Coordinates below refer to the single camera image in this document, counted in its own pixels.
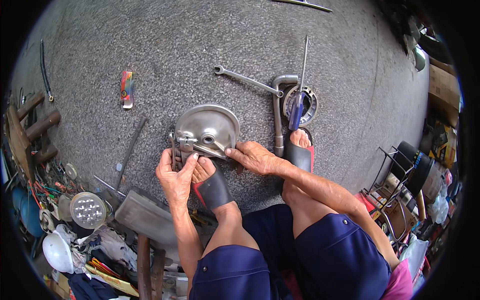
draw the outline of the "navy blue shorts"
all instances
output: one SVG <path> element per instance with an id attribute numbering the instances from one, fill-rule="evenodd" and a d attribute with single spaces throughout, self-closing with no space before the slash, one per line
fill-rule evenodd
<path id="1" fill-rule="evenodd" d="M 198 261 L 190 293 L 198 299 L 380 299 L 391 269 L 350 218 L 328 214 L 293 238 L 285 204 L 243 217 L 260 251 L 231 245 Z M 298 290 L 292 290 L 291 280 Z"/>

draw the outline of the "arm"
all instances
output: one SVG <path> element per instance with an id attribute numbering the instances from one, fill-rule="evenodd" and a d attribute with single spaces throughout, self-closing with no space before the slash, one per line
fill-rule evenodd
<path id="1" fill-rule="evenodd" d="M 366 207 L 345 188 L 294 166 L 256 142 L 239 142 L 237 148 L 230 151 L 227 149 L 225 153 L 254 173 L 276 175 L 290 180 L 313 199 L 341 214 L 348 215 L 371 237 L 392 270 L 399 264 L 388 237 L 372 220 Z"/>
<path id="2" fill-rule="evenodd" d="M 200 242 L 187 208 L 192 173 L 197 164 L 198 154 L 188 157 L 181 171 L 174 172 L 171 167 L 171 153 L 170 148 L 163 151 L 158 167 L 156 167 L 156 175 L 170 206 L 173 227 L 177 236 L 180 263 L 188 277 L 187 295 L 189 295 L 193 275 L 197 269 L 197 261 L 202 258 L 204 252 L 204 247 Z"/>

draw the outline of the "black bucket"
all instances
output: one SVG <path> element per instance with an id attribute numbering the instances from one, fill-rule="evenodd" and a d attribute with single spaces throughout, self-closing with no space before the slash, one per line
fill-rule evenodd
<path id="1" fill-rule="evenodd" d="M 398 145 L 398 150 L 405 155 L 406 158 L 399 153 L 395 154 L 394 158 L 404 170 L 408 170 L 413 164 L 413 170 L 407 174 L 408 179 L 405 182 L 405 187 L 412 193 L 413 197 L 416 197 L 427 180 L 434 160 L 405 141 L 402 141 L 400 145 Z M 404 172 L 395 163 L 392 165 L 391 172 L 399 180 L 402 180 Z"/>

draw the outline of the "screwdriver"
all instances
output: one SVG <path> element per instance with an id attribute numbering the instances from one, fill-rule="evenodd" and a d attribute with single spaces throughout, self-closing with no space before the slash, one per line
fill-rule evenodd
<path id="1" fill-rule="evenodd" d="M 295 131 L 299 128 L 301 114 L 303 112 L 303 98 L 305 93 L 303 92 L 303 79 L 305 77 L 305 65 L 307 63 L 307 46 L 308 46 L 308 35 L 305 36 L 305 48 L 303 50 L 303 66 L 301 69 L 300 77 L 300 87 L 295 93 L 295 99 L 292 105 L 290 112 L 290 120 L 288 123 L 288 129 Z"/>

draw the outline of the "person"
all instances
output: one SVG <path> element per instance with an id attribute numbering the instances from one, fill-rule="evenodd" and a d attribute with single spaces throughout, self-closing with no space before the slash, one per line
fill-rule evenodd
<path id="1" fill-rule="evenodd" d="M 225 150 L 253 173 L 284 179 L 285 204 L 244 217 L 209 158 L 192 154 L 173 172 L 171 149 L 163 151 L 156 175 L 172 214 L 189 299 L 410 299 L 407 260 L 399 262 L 366 207 L 312 174 L 308 157 L 295 159 L 307 150 L 313 158 L 309 133 L 293 131 L 289 143 L 290 159 L 256 142 Z M 205 248 L 188 213 L 191 185 L 218 221 Z"/>

